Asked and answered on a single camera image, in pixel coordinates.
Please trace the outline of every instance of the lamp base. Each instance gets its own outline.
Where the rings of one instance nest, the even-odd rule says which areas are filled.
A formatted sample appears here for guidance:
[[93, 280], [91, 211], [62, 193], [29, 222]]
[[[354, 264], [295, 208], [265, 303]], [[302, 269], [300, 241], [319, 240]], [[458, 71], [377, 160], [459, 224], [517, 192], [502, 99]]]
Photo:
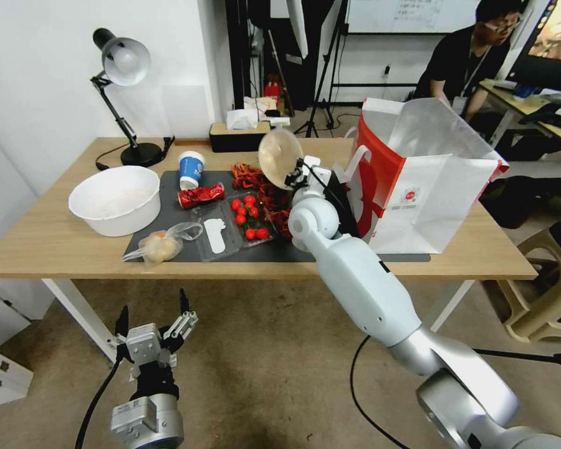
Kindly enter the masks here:
[[162, 161], [162, 149], [155, 143], [138, 143], [137, 150], [129, 147], [120, 154], [123, 165], [150, 167]]

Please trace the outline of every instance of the computer monitor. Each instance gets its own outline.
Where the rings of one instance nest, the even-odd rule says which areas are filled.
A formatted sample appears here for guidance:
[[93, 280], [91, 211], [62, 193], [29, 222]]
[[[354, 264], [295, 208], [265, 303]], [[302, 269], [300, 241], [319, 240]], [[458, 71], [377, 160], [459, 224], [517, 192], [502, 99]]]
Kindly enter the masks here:
[[507, 79], [561, 90], [561, 0], [549, 2]]

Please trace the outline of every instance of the desk lamp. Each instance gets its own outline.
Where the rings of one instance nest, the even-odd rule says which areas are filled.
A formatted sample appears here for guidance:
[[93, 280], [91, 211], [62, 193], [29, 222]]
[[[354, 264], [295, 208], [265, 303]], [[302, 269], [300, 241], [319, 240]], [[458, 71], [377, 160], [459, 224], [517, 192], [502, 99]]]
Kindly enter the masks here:
[[137, 143], [135, 131], [123, 117], [119, 116], [105, 93], [106, 86], [111, 83], [131, 86], [141, 82], [150, 70], [150, 52], [141, 42], [127, 37], [116, 37], [106, 28], [98, 28], [93, 34], [93, 41], [102, 51], [104, 70], [93, 77], [91, 81], [100, 92], [112, 115], [114, 115], [118, 126], [129, 139], [129, 147], [120, 155], [121, 162], [123, 165], [149, 167], [162, 161], [166, 157], [171, 143], [167, 142], [168, 138], [165, 139], [164, 151], [154, 143]]

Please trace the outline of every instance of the white table leg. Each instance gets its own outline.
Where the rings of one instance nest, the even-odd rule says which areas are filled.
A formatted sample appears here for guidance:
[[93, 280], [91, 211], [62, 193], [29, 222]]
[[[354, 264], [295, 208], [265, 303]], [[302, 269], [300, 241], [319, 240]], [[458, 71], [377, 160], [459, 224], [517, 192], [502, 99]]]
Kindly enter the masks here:
[[106, 357], [114, 362], [117, 354], [112, 343], [114, 336], [75, 287], [75, 284], [70, 279], [42, 279], [42, 281], [106, 354]]
[[505, 134], [505, 131], [507, 131], [514, 118], [515, 112], [511, 109], [507, 109], [505, 116], [503, 116], [503, 118], [501, 119], [499, 126], [497, 126], [497, 128], [495, 129], [489, 141], [492, 148], [496, 148], [497, 144], [501, 141], [503, 134]]
[[438, 331], [473, 284], [474, 281], [472, 280], [463, 281], [455, 290], [453, 296], [447, 293], [443, 297], [437, 299], [426, 318], [422, 321], [424, 327], [433, 332]]

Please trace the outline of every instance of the blue paper cup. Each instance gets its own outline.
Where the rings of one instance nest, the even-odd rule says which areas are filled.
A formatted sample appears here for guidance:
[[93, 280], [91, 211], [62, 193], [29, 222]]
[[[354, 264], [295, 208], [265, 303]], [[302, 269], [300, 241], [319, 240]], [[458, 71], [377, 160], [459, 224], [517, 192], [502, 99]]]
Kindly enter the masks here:
[[179, 156], [179, 187], [181, 190], [199, 187], [203, 171], [204, 156], [192, 151], [181, 153]]
[[532, 95], [535, 90], [536, 88], [534, 86], [517, 84], [517, 86], [513, 90], [513, 99], [518, 101], [524, 100], [530, 95]]

